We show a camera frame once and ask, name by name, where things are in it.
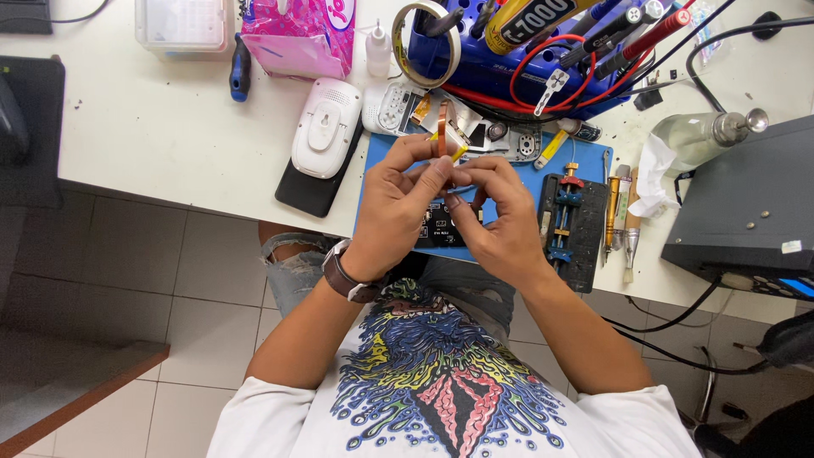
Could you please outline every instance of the hand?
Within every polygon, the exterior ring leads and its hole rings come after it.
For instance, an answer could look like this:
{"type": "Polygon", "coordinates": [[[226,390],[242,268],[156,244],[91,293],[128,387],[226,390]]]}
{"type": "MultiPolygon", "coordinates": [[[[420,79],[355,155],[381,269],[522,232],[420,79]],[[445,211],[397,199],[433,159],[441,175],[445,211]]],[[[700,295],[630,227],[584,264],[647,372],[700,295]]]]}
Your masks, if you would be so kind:
{"type": "Polygon", "coordinates": [[[453,169],[449,156],[405,172],[415,162],[438,156],[429,135],[400,137],[383,161],[367,172],[353,242],[342,256],[342,268],[354,280],[380,279],[415,246],[430,201],[448,180],[468,186],[468,174],[453,169]]]}
{"type": "Polygon", "coordinates": [[[487,197],[497,205],[497,220],[483,227],[460,196],[444,198],[455,227],[478,263],[521,293],[542,280],[556,278],[540,244],[534,199],[509,162],[502,157],[480,157],[457,170],[469,174],[479,186],[472,207],[481,206],[487,197]]]}

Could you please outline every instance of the black phone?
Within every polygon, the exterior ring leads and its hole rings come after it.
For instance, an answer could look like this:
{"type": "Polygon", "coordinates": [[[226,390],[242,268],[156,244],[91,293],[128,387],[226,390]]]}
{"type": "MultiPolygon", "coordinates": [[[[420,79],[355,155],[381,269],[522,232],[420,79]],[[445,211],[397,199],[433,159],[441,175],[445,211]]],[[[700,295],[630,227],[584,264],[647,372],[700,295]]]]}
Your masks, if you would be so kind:
{"type": "Polygon", "coordinates": [[[334,204],[336,192],[339,190],[339,185],[342,184],[342,178],[344,178],[345,172],[348,170],[348,164],[350,164],[351,158],[356,153],[362,130],[361,116],[359,116],[357,128],[353,131],[351,144],[348,147],[348,154],[345,155],[345,161],[339,171],[336,172],[336,175],[331,178],[322,179],[306,175],[298,171],[289,159],[286,171],[282,173],[282,179],[277,186],[277,191],[274,193],[274,198],[285,205],[290,205],[318,218],[328,216],[330,207],[334,204]]]}

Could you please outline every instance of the ripped jeans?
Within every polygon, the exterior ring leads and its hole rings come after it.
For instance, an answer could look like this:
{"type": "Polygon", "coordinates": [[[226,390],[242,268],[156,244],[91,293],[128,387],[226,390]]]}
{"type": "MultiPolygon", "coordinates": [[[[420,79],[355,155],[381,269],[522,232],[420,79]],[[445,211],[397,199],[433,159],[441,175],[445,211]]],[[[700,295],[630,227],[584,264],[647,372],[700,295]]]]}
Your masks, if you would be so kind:
{"type": "MultiPolygon", "coordinates": [[[[308,244],[318,251],[299,253],[285,261],[265,262],[269,287],[280,315],[285,318],[311,293],[322,277],[325,255],[339,239],[288,232],[271,237],[262,248],[263,259],[288,244],[308,244]]],[[[478,264],[430,256],[418,278],[423,286],[443,294],[455,306],[476,319],[497,340],[507,342],[514,312],[514,288],[487,273],[478,264]]]]}

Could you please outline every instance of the colorful shirt print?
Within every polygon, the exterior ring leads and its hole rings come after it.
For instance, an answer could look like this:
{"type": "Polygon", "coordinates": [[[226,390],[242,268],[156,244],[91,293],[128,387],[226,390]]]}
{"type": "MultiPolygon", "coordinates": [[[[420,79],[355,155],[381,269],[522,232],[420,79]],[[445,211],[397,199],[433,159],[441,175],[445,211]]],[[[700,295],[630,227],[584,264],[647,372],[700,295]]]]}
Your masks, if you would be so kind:
{"type": "Polygon", "coordinates": [[[361,345],[339,368],[330,409],[358,429],[347,450],[368,441],[387,447],[396,432],[453,457],[488,458],[510,441],[532,451],[566,446],[548,427],[567,426],[566,404],[440,294],[400,280],[360,327],[361,345]]]}

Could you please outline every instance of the white desk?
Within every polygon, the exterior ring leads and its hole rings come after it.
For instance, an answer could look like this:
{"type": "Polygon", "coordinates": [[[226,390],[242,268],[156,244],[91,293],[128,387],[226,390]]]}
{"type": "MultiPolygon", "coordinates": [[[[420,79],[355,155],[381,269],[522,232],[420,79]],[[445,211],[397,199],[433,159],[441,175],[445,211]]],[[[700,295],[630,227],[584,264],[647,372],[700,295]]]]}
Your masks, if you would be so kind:
{"type": "MultiPolygon", "coordinates": [[[[52,17],[84,15],[99,1],[51,0],[52,17]]],[[[357,27],[381,18],[389,29],[405,3],[359,0],[357,27]]],[[[724,26],[721,30],[751,24],[769,7],[784,19],[814,15],[814,5],[806,0],[771,5],[740,0],[718,19],[724,26]]],[[[54,30],[49,37],[0,35],[0,53],[57,54],[65,65],[60,178],[340,236],[352,234],[366,136],[327,218],[312,217],[274,199],[309,83],[269,78],[255,63],[249,100],[235,103],[226,82],[229,63],[162,62],[136,42],[133,0],[112,0],[92,20],[56,24],[54,30]]],[[[659,55],[684,33],[662,44],[659,55]]],[[[731,38],[732,49],[716,55],[703,71],[705,82],[728,110],[745,113],[761,107],[773,123],[806,116],[812,111],[814,94],[812,36],[813,27],[798,27],[784,29],[765,43],[751,35],[731,38]]],[[[685,58],[693,44],[662,66],[659,81],[669,78],[670,69],[678,69],[679,78],[686,76],[685,58]]],[[[364,40],[357,34],[348,82],[360,88],[372,79],[364,59],[364,40]]],[[[619,163],[638,163],[647,133],[664,117],[711,111],[692,83],[675,84],[662,94],[664,103],[645,112],[625,103],[593,120],[606,132],[600,143],[613,147],[620,159],[613,170],[619,163]]],[[[672,183],[664,185],[672,188],[672,183]]],[[[608,265],[597,271],[594,287],[680,306],[691,304],[707,283],[659,258],[675,216],[671,212],[643,223],[635,283],[622,284],[624,255],[613,253],[608,265]]],[[[717,311],[727,294],[719,290],[703,309],[717,311]]],[[[794,301],[736,293],[726,313],[775,323],[794,314],[794,301]]]]}

